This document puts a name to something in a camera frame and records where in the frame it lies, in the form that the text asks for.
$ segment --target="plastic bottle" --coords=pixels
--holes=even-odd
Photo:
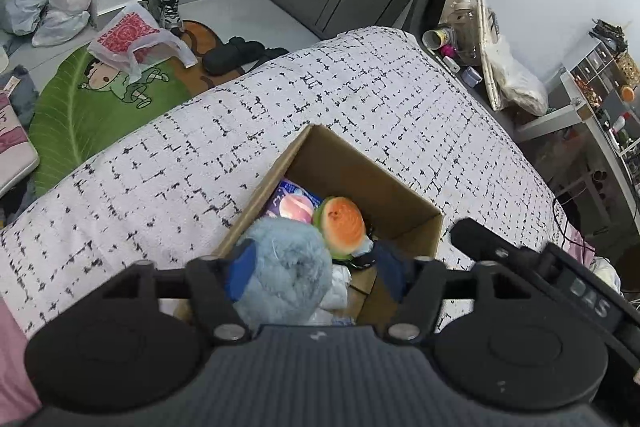
[[[626,119],[630,116],[631,115],[628,112],[621,114],[611,126],[613,132],[620,132],[620,130],[622,130],[622,128],[625,126]]]
[[[478,44],[478,17],[471,0],[453,3],[453,12],[447,17],[447,24],[456,33],[456,51],[460,61],[467,66],[481,64]]]

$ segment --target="bed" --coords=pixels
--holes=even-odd
[[[448,229],[470,216],[508,241],[577,237],[508,134],[406,33],[370,27],[268,62],[88,160],[0,232],[0,291],[28,338],[138,259],[214,251],[261,177],[321,123],[444,214],[438,258],[469,268]],[[439,327],[469,302],[445,303]]]

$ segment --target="pink cushion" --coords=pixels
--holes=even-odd
[[[0,299],[0,424],[25,418],[40,407],[24,369],[27,337]]]

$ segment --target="blue plush toy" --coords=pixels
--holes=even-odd
[[[241,295],[235,292],[236,311],[252,330],[261,324],[304,325],[331,286],[331,254],[322,235],[300,221],[261,217],[238,245],[247,239],[255,242],[255,251],[248,248],[242,254],[244,264],[253,266],[246,260],[255,255],[255,269]]]

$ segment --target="cable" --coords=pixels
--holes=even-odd
[[[585,190],[587,190],[587,187],[583,188],[580,192],[578,192],[575,196],[572,196],[570,199],[563,201],[562,203],[560,203],[560,205],[562,205],[563,203],[568,203],[569,201],[574,201],[575,198],[580,196],[580,194],[582,194]]]
[[[631,223],[629,223],[629,226],[625,228],[624,232],[626,232],[627,229],[636,229],[636,216],[638,215],[638,208],[639,208],[638,199],[640,198],[640,196],[638,195],[638,191],[636,190],[636,186],[634,185],[633,180],[630,180],[630,181],[631,181],[631,193],[634,195],[634,203],[636,205],[636,209],[634,210],[634,213],[631,216]],[[620,234],[619,239],[615,240],[613,243],[607,246],[605,250],[609,250],[609,248],[612,248],[613,245],[616,245],[617,243],[620,243],[620,241],[624,240],[625,239],[624,232]]]
[[[582,234],[580,234],[580,237],[582,238],[582,244],[580,243],[576,243],[573,239],[569,239],[567,237],[567,235],[564,233],[564,231],[562,230],[562,226],[560,225],[560,222],[558,221],[558,216],[556,216],[556,203],[560,204],[560,207],[562,207],[562,203],[560,203],[560,201],[558,201],[558,198],[554,197],[553,202],[551,203],[551,213],[554,215],[554,221],[556,222],[556,225],[558,226],[558,230],[560,231],[560,233],[562,234],[562,237],[564,237],[564,239],[566,241],[568,241],[569,243],[573,243],[574,245],[577,245],[578,247],[582,248],[582,258],[584,259],[584,252],[585,250],[590,250],[592,251],[594,254],[596,253],[594,248],[591,247],[587,247],[587,243],[584,240],[584,237],[582,237]]]

